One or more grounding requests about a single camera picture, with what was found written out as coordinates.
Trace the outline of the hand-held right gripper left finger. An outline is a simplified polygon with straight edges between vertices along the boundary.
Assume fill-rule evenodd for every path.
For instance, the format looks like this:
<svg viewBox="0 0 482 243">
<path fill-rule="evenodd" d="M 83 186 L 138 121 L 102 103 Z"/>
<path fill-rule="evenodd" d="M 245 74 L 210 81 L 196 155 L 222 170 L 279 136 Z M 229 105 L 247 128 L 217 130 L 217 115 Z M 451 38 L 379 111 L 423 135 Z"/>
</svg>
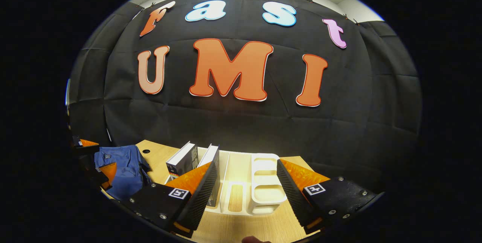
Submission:
<svg viewBox="0 0 482 243">
<path fill-rule="evenodd" d="M 218 167 L 210 161 L 171 182 L 152 183 L 128 198 L 128 209 L 165 232 L 191 238 L 198 229 Z"/>
</svg>

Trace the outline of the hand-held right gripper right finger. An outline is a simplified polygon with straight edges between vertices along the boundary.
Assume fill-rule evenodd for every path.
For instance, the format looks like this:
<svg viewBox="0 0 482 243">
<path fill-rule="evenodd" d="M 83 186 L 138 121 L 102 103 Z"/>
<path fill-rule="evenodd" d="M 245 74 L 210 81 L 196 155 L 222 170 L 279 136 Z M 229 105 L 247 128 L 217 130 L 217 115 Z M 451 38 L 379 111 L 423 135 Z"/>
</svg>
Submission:
<svg viewBox="0 0 482 243">
<path fill-rule="evenodd" d="M 277 161 L 277 177 L 306 234 L 338 228 L 379 200 L 344 176 L 330 179 L 285 159 Z"/>
</svg>

